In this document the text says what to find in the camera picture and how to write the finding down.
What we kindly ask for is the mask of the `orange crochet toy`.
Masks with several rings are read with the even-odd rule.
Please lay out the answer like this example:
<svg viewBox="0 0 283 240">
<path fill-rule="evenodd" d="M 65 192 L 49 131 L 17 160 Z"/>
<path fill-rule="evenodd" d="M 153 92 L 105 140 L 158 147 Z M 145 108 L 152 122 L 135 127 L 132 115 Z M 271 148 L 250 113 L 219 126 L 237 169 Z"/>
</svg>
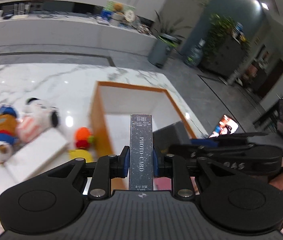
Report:
<svg viewBox="0 0 283 240">
<path fill-rule="evenodd" d="M 74 135 L 75 146 L 81 150 L 88 150 L 93 142 L 94 136 L 90 129 L 86 127 L 78 128 Z"/>
</svg>

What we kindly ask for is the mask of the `dark photo card box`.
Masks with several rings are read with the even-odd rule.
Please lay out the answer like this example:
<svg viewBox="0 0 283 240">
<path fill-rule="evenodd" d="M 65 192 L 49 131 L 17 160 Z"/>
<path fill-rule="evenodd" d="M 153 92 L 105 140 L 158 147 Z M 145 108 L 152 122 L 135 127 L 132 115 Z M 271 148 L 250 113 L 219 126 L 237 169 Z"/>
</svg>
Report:
<svg viewBox="0 0 283 240">
<path fill-rule="evenodd" d="M 153 190 L 152 116 L 131 115 L 129 190 Z"/>
</svg>

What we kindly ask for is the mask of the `smartphone with lit screen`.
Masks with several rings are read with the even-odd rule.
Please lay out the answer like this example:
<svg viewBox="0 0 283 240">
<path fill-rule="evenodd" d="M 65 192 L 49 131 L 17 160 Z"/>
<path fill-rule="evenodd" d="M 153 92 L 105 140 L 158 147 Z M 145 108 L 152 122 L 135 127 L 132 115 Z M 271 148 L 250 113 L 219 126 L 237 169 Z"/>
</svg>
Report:
<svg viewBox="0 0 283 240">
<path fill-rule="evenodd" d="M 230 116 L 224 114 L 218 124 L 215 126 L 209 138 L 219 137 L 220 135 L 233 134 L 237 131 L 239 125 Z"/>
</svg>

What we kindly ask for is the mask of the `yellow toy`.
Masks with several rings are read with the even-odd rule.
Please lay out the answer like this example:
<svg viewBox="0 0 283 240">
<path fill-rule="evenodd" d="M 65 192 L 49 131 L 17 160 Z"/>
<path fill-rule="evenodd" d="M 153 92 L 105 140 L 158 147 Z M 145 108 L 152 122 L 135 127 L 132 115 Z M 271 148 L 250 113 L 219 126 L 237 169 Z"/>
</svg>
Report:
<svg viewBox="0 0 283 240">
<path fill-rule="evenodd" d="M 77 159 L 77 158 L 82 158 L 86 160 L 86 163 L 91 163 L 94 161 L 93 156 L 88 152 L 88 150 L 84 149 L 74 149 L 74 150 L 69 150 L 69 159 Z"/>
</svg>

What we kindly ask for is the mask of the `orange white storage box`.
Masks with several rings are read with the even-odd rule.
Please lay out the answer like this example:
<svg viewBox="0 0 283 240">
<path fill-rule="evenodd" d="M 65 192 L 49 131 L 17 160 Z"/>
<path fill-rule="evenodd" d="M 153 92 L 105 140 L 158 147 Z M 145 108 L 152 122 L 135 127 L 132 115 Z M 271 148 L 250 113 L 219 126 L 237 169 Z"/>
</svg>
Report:
<svg viewBox="0 0 283 240">
<path fill-rule="evenodd" d="M 152 115 L 154 131 L 181 121 L 188 136 L 196 138 L 195 126 L 185 117 L 188 112 L 166 89 L 98 81 L 90 110 L 96 155 L 119 155 L 129 144 L 132 114 Z"/>
</svg>

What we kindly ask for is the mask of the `water jug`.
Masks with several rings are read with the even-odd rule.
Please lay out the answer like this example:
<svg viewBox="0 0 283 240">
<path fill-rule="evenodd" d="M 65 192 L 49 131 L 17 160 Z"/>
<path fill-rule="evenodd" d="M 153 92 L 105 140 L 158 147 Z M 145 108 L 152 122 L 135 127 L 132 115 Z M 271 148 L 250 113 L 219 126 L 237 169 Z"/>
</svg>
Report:
<svg viewBox="0 0 283 240">
<path fill-rule="evenodd" d="M 203 57 L 203 47 L 205 45 L 205 40 L 201 39 L 199 43 L 193 46 L 190 53 L 185 58 L 184 63 L 189 67 L 197 67 L 201 62 Z"/>
</svg>

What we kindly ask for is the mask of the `dark cabinet with plants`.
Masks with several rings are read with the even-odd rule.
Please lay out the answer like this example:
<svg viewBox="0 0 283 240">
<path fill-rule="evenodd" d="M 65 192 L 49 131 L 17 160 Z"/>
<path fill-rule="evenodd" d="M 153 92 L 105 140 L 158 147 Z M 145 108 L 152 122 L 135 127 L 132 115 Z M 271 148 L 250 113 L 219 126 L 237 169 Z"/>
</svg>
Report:
<svg viewBox="0 0 283 240">
<path fill-rule="evenodd" d="M 224 79 L 238 69 L 250 51 L 250 42 L 243 26 L 230 16 L 212 14 L 211 27 L 206 36 L 201 66 Z"/>
</svg>

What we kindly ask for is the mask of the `brown blue bear plush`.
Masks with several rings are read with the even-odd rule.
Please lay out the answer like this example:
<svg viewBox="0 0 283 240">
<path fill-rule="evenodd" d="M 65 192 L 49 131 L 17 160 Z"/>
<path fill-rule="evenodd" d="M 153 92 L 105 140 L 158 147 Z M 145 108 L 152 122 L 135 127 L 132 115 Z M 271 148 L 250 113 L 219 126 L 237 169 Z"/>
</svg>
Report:
<svg viewBox="0 0 283 240">
<path fill-rule="evenodd" d="M 19 143 L 17 113 L 11 105 L 0 107 L 0 164 L 12 157 Z"/>
</svg>

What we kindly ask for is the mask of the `grey trash bin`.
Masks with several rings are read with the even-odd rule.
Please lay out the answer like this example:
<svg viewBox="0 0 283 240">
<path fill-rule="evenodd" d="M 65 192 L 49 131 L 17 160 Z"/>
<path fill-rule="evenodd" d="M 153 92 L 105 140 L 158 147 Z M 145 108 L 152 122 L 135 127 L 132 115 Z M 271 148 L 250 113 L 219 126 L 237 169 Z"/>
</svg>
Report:
<svg viewBox="0 0 283 240">
<path fill-rule="evenodd" d="M 176 39 L 170 35 L 161 34 L 152 47 L 147 59 L 150 64 L 162 68 L 176 45 Z"/>
</svg>

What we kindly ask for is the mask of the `white long counter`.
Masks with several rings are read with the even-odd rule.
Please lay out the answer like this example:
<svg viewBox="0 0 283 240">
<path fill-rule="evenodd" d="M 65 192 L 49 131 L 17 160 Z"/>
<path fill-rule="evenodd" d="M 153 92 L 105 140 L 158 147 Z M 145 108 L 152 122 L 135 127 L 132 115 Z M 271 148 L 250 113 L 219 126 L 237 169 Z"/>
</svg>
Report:
<svg viewBox="0 0 283 240">
<path fill-rule="evenodd" d="M 78 46 L 148 55 L 156 42 L 135 29 L 103 25 L 96 20 L 58 15 L 56 18 L 0 19 L 0 47 L 19 45 Z"/>
</svg>

